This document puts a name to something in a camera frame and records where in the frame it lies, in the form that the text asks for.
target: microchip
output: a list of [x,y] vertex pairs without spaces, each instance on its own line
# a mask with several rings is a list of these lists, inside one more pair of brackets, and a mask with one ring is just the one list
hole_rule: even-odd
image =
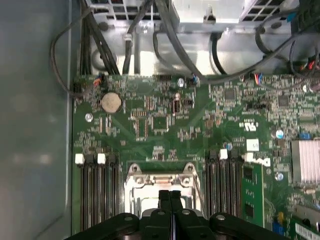
[[214,121],[213,120],[207,120],[205,121],[205,127],[207,129],[212,129],[214,127]]
[[251,181],[252,181],[253,178],[254,178],[252,168],[244,166],[244,167],[243,167],[243,177],[244,177],[245,179],[248,179],[248,180],[251,180]]
[[191,107],[194,104],[194,101],[192,99],[184,99],[183,100],[183,105],[185,107]]
[[283,148],[283,147],[286,145],[286,140],[284,140],[284,139],[278,139],[278,140],[276,141],[276,145]]
[[245,212],[245,215],[247,215],[248,217],[250,218],[254,217],[254,208],[249,204],[244,205],[244,212]]
[[289,97],[284,95],[278,96],[278,105],[280,108],[289,107]]
[[236,100],[236,91],[234,89],[225,89],[224,90],[224,99],[225,100]]
[[162,153],[158,153],[158,160],[163,160],[164,159],[164,155]]
[[273,150],[273,156],[278,157],[279,156],[279,151],[278,150]]

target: chipset heatsink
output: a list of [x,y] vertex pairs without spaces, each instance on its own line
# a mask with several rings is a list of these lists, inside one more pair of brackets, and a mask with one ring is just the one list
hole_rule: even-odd
[[320,184],[320,140],[291,142],[292,179],[297,184]]

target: label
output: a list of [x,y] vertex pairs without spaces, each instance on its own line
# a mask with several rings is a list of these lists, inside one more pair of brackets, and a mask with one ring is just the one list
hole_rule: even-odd
[[295,224],[295,233],[299,234],[301,237],[307,240],[320,240],[320,236],[314,234],[312,231],[306,229],[305,227]]
[[259,151],[259,139],[247,139],[246,140],[246,150],[248,152],[258,152]]

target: mounting screw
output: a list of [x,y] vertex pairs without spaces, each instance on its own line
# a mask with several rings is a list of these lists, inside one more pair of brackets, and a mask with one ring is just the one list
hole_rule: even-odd
[[183,88],[185,85],[185,80],[183,78],[179,78],[177,84],[179,88]]
[[284,179],[284,175],[281,172],[277,172],[274,176],[275,180],[282,181]]
[[86,120],[87,123],[91,123],[92,120],[94,119],[94,116],[93,116],[91,113],[87,113],[87,114],[84,116],[84,119]]
[[189,211],[189,210],[182,210],[182,214],[184,214],[184,215],[189,215],[189,214],[190,214],[190,211]]
[[183,184],[189,184],[190,183],[190,178],[189,177],[186,177],[182,180]]
[[222,215],[216,216],[216,219],[218,219],[220,221],[226,220],[225,216],[222,216]]
[[141,27],[141,30],[142,30],[142,32],[143,32],[144,34],[147,34],[147,33],[148,33],[148,26],[147,26],[147,25],[143,25],[143,26]]

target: gray metal panel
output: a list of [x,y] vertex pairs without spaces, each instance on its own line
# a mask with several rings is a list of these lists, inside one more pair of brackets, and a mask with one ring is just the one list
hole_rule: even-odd
[[[2,240],[59,240],[71,233],[69,108],[49,62],[50,42],[68,23],[70,3],[6,1],[0,9]],[[68,41],[66,35],[57,46],[64,79]]]

